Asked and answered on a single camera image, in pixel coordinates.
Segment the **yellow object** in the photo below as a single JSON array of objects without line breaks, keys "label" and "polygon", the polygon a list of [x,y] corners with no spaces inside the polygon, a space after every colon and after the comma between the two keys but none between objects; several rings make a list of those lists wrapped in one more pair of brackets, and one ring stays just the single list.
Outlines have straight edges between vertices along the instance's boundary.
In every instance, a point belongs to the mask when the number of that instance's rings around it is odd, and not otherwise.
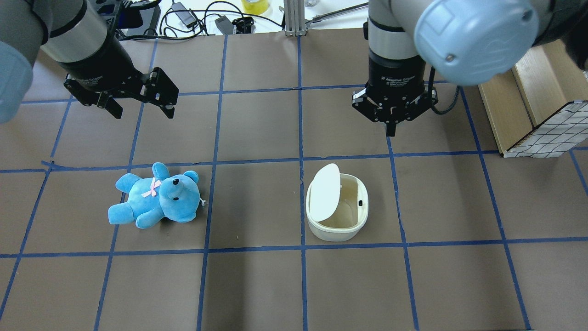
[{"label": "yellow object", "polygon": [[241,0],[241,2],[247,14],[260,15],[269,7],[268,0]]}]

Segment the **blue grid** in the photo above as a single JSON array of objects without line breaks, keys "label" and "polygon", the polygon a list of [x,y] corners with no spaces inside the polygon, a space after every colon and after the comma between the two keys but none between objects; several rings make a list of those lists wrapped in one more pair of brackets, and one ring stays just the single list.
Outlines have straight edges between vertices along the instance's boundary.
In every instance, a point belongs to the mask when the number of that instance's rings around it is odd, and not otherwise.
[{"label": "blue grid", "polygon": [[[6,288],[6,292],[4,294],[4,298],[2,299],[2,306],[0,306],[0,319],[4,313],[4,309],[6,306],[6,302],[8,300],[12,284],[14,282],[14,278],[20,264],[20,261],[23,258],[31,258],[31,257],[79,257],[79,256],[108,256],[108,263],[105,270],[105,276],[101,291],[101,297],[99,300],[98,311],[96,313],[95,325],[94,330],[97,331],[99,327],[99,322],[102,313],[103,301],[106,293],[106,288],[108,287],[108,278],[110,274],[110,269],[112,265],[112,258],[113,256],[136,256],[136,255],[163,255],[163,254],[203,254],[203,262],[202,262],[202,275],[201,275],[201,288],[199,294],[199,307],[197,312],[197,330],[200,331],[202,328],[202,314],[203,314],[203,303],[204,303],[204,295],[205,295],[205,283],[206,283],[206,267],[208,263],[208,255],[209,254],[222,254],[222,253],[236,253],[236,252],[249,252],[249,251],[300,251],[301,253],[301,264],[302,264],[302,312],[303,312],[303,329],[304,331],[308,330],[308,311],[307,311],[307,295],[306,295],[306,250],[323,250],[323,249],[368,249],[368,248],[402,248],[404,252],[405,258],[405,268],[406,268],[406,276],[407,276],[407,286],[409,290],[409,297],[410,297],[410,304],[412,309],[413,315],[413,323],[414,328],[419,330],[419,319],[417,313],[417,302],[415,299],[415,293],[412,283],[412,273],[410,269],[410,260],[408,254],[408,248],[410,247],[440,247],[440,246],[474,246],[474,245],[503,245],[505,249],[505,255],[508,261],[509,269],[511,272],[511,276],[513,279],[514,289],[517,294],[517,299],[519,301],[521,314],[525,323],[526,329],[531,329],[531,324],[529,322],[529,318],[526,313],[525,305],[523,296],[520,291],[520,287],[516,277],[515,266],[512,261],[512,257],[510,255],[509,245],[510,244],[525,244],[525,243],[564,243],[564,242],[578,242],[578,241],[588,241],[588,237],[555,237],[555,238],[529,238],[529,239],[508,239],[506,237],[502,221],[500,218],[499,213],[499,206],[497,205],[496,198],[492,189],[492,183],[490,180],[490,175],[488,174],[488,170],[486,168],[485,158],[484,155],[487,154],[497,154],[498,151],[496,150],[482,150],[480,147],[480,142],[477,136],[476,128],[473,122],[472,115],[469,110],[469,106],[467,104],[467,98],[463,90],[461,90],[462,100],[465,105],[466,114],[469,120],[469,124],[472,130],[472,134],[475,139],[476,143],[476,150],[474,151],[450,151],[450,152],[431,152],[431,153],[394,153],[392,143],[390,138],[387,138],[387,146],[389,153],[388,154],[372,154],[372,155],[342,155],[342,156],[330,156],[330,157],[304,157],[303,153],[303,130],[302,130],[302,116],[303,116],[303,107],[302,107],[302,91],[303,90],[319,90],[319,89],[335,89],[335,88],[359,88],[363,87],[364,85],[326,85],[326,86],[311,86],[311,87],[304,87],[302,85],[302,53],[300,47],[300,37],[298,37],[298,86],[292,88],[270,88],[270,89],[258,89],[258,90],[234,90],[234,91],[224,91],[223,90],[223,82],[224,82],[224,74],[225,74],[225,62],[226,62],[226,49],[227,49],[228,38],[225,36],[224,45],[223,45],[223,58],[222,58],[222,69],[221,69],[221,77],[220,77],[220,86],[219,91],[208,91],[208,92],[189,92],[189,93],[180,93],[181,95],[218,95],[218,113],[217,113],[217,121],[216,121],[216,135],[215,135],[215,149],[213,155],[212,162],[200,162],[200,163],[170,163],[167,164],[168,166],[212,166],[212,177],[211,177],[211,187],[210,187],[210,194],[209,194],[209,206],[208,206],[208,215],[206,220],[206,236],[205,236],[205,246],[203,249],[179,249],[179,250],[142,250],[142,251],[115,251],[116,245],[116,237],[118,233],[118,226],[114,227],[113,235],[112,235],[112,243],[111,248],[109,251],[90,251],[90,252],[69,252],[69,253],[24,253],[24,248],[26,246],[26,241],[28,238],[28,234],[32,227],[33,220],[35,218],[36,210],[39,205],[39,201],[41,196],[44,192],[46,183],[51,172],[56,171],[108,171],[108,170],[126,170],[130,172],[134,168],[148,168],[151,167],[151,164],[133,164],[133,157],[135,153],[135,147],[138,137],[139,128],[141,126],[141,119],[143,114],[143,109],[145,104],[141,104],[141,108],[139,110],[139,116],[137,119],[137,124],[135,128],[135,135],[133,137],[131,153],[129,155],[129,162],[127,165],[120,165],[120,166],[113,166],[113,167],[64,167],[61,165],[57,165],[54,162],[46,162],[43,161],[42,164],[45,168],[31,168],[31,169],[8,169],[8,170],[0,170],[0,173],[45,173],[45,178],[39,190],[39,194],[35,201],[31,216],[29,218],[25,235],[23,237],[21,247],[19,253],[16,254],[0,254],[0,259],[16,259],[15,265]],[[151,64],[150,67],[153,67],[153,62],[155,60],[155,54],[157,50],[157,41],[155,41],[151,56]],[[436,81],[435,83],[447,83],[446,81]],[[275,92],[275,91],[298,91],[298,111],[299,111],[299,158],[274,158],[274,159],[261,159],[261,160],[242,160],[242,161],[218,161],[218,142],[219,142],[219,130],[220,130],[220,122],[221,122],[221,108],[222,108],[222,97],[223,94],[236,94],[236,93],[252,93],[252,92]],[[47,100],[47,101],[25,101],[23,104],[40,104],[40,103],[53,103],[53,102],[67,102],[66,110],[61,121],[61,125],[58,131],[58,134],[55,139],[54,147],[51,151],[51,157],[55,155],[55,151],[59,145],[59,139],[61,137],[61,133],[66,121],[66,118],[69,113],[70,106],[72,102],[75,101],[73,96],[70,96],[67,100]],[[582,183],[586,194],[588,196],[588,186],[586,184],[586,179],[584,174],[582,173],[579,164],[577,162],[576,156],[574,154],[574,150],[576,151],[584,151],[588,150],[588,147],[576,147],[570,151],[570,157],[575,165],[577,174],[579,176],[579,180]],[[486,184],[488,187],[488,191],[490,194],[490,198],[492,200],[492,205],[495,211],[497,225],[500,230],[500,240],[469,240],[469,241],[432,241],[432,242],[408,242],[406,239],[406,234],[402,224],[402,213],[400,210],[399,204],[399,188],[396,178],[396,167],[395,167],[395,159],[402,158],[402,157],[430,157],[430,156],[443,156],[443,155],[478,155],[480,159],[480,165],[485,175]],[[400,236],[402,242],[400,243],[369,243],[369,244],[315,244],[315,245],[307,245],[305,243],[305,206],[304,206],[304,182],[303,182],[303,175],[304,175],[304,161],[318,161],[318,160],[350,160],[350,159],[375,159],[375,158],[389,158],[390,166],[392,171],[392,179],[393,185],[395,190],[396,196],[396,206],[397,206],[397,214],[399,219],[399,227],[400,227]],[[254,164],[254,163],[276,163],[276,162],[299,162],[300,165],[300,232],[301,232],[301,240],[299,246],[263,246],[263,247],[236,247],[236,248],[227,248],[227,249],[211,249],[209,248],[209,241],[210,241],[210,230],[211,230],[211,219],[212,219],[212,212],[213,212],[213,196],[214,196],[214,189],[215,189],[215,175],[216,175],[216,166],[222,164]],[[121,202],[125,200],[125,193],[121,195]]]}]

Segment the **power adapter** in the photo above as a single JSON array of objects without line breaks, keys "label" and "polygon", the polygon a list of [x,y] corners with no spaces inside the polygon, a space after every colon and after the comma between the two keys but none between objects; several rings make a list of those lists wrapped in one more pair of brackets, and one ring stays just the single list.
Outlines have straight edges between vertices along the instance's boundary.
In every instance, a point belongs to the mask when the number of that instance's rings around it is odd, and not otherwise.
[{"label": "power adapter", "polygon": [[196,25],[196,23],[198,23],[196,18],[192,16],[192,13],[187,11],[186,7],[184,7],[181,2],[174,2],[171,9],[176,11],[176,15],[182,21],[182,23],[186,25],[186,27],[191,28]]}]

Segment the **teddy bear head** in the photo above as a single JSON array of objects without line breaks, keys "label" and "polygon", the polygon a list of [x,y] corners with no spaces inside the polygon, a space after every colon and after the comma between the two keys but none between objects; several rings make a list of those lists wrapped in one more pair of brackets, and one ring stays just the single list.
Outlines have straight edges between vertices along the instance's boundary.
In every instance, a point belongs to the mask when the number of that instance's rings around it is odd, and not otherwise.
[{"label": "teddy bear head", "polygon": [[159,204],[165,217],[179,223],[189,222],[196,217],[196,209],[200,203],[197,183],[198,174],[192,170],[161,182]]}]

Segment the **blue joint cap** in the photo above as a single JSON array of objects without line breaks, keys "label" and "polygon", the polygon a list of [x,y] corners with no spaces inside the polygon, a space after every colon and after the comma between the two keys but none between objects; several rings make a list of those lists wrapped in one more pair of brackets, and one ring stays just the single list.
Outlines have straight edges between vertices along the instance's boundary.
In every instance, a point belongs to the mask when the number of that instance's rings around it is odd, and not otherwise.
[{"label": "blue joint cap", "polygon": [[419,18],[414,40],[443,77],[468,86],[511,69],[538,31],[539,16],[529,0],[436,0]]},{"label": "blue joint cap", "polygon": [[31,87],[33,69],[14,47],[0,41],[0,124],[15,115]]}]

